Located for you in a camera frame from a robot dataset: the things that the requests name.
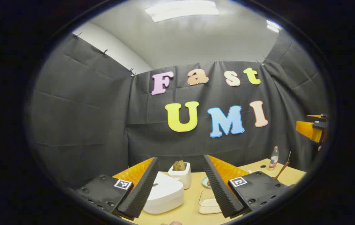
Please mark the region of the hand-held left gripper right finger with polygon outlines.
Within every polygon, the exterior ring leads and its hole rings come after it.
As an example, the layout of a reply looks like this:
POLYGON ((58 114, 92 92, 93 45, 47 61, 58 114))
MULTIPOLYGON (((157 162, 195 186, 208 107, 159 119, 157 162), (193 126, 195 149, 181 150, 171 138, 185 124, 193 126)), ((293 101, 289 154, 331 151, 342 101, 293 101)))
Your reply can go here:
POLYGON ((258 211, 290 189, 264 172, 248 173, 210 155, 203 155, 202 165, 225 218, 258 211))

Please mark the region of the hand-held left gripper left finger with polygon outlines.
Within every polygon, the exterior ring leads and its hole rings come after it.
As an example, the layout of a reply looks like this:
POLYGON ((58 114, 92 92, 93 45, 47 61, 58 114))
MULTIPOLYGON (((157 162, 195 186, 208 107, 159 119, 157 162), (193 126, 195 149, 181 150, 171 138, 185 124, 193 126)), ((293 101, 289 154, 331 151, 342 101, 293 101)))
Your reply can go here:
POLYGON ((77 188, 77 193, 115 216, 138 218, 159 172, 157 160, 149 158, 113 176, 100 175, 77 188))

